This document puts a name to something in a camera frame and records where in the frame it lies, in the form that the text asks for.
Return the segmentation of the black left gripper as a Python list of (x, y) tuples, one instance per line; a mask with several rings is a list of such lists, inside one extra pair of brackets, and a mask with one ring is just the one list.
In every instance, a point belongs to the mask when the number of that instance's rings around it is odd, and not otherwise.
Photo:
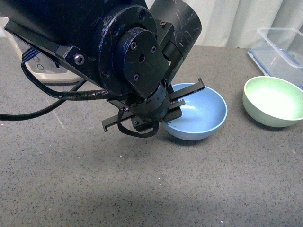
[(131, 119), (136, 132), (148, 129), (157, 132), (161, 121), (169, 123), (182, 116), (180, 107), (185, 104), (184, 97), (202, 91), (204, 88), (202, 79), (178, 91), (175, 91), (171, 85), (167, 87), (165, 83), (160, 83), (156, 92), (141, 102), (134, 96), (123, 101), (109, 100), (109, 103), (118, 108), (118, 114), (103, 120), (103, 129), (107, 132), (109, 127), (117, 125), (121, 132), (130, 132), (122, 125), (122, 122)]

